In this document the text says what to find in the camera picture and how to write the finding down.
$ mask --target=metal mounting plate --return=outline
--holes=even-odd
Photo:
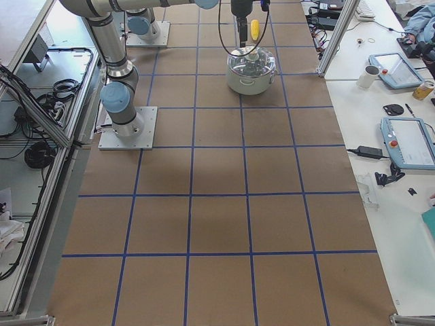
[[[168,46],[168,38],[169,38],[169,27],[171,26],[170,22],[158,22],[156,21],[158,26],[160,27],[160,35],[152,40],[145,41],[140,39],[136,34],[130,34],[127,39],[127,47],[130,48],[155,48],[155,47],[167,47]]]
[[[135,137],[119,137],[112,128],[101,133],[99,149],[151,149],[156,129],[157,107],[136,107],[137,113],[143,116],[145,124],[141,134]],[[111,124],[109,116],[105,124]]]

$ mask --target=pot lid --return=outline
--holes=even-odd
[[[247,56],[238,57],[251,51],[254,46],[236,48],[228,55],[228,66],[237,75],[244,77],[260,77],[275,70],[275,57],[267,49],[257,47]]]

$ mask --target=green folder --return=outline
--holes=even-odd
[[[435,239],[435,207],[422,214],[423,221],[429,228],[432,238]]]

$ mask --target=keyboard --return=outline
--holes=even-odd
[[[370,22],[375,20],[376,16],[365,0],[360,0],[355,11],[355,17],[362,22]]]

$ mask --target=black pen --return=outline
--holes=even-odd
[[[413,117],[415,117],[415,114],[414,114],[413,110],[411,110],[411,108],[409,107],[409,105],[407,105],[407,104],[405,103],[405,107],[408,109],[409,113],[412,114]]]

